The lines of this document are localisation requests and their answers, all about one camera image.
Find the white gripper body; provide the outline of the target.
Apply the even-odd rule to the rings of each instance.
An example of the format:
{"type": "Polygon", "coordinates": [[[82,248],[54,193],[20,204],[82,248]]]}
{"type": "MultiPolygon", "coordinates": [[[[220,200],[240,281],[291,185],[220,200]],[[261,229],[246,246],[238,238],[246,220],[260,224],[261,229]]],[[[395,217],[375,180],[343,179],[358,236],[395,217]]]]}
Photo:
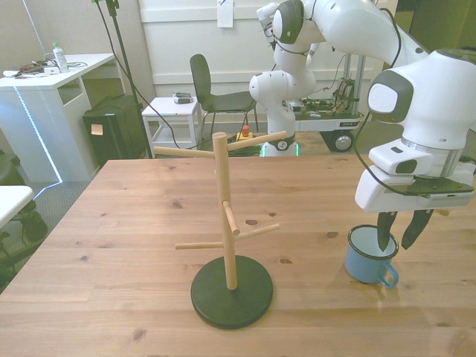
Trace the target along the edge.
{"type": "Polygon", "coordinates": [[[474,195],[473,164],[459,164],[448,178],[389,175],[375,165],[365,170],[355,201],[368,213],[467,205],[474,195]]]}

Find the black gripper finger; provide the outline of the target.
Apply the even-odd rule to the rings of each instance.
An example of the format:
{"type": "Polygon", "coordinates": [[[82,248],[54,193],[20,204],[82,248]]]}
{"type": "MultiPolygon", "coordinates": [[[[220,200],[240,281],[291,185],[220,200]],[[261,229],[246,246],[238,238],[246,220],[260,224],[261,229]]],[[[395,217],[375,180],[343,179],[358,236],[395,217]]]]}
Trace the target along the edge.
{"type": "Polygon", "coordinates": [[[404,249],[410,248],[415,243],[427,226],[433,212],[433,209],[414,211],[413,218],[402,237],[402,247],[404,249]]]}
{"type": "Polygon", "coordinates": [[[397,212],[380,212],[377,219],[379,248],[384,251],[390,242],[390,228],[395,221],[397,212]]]}

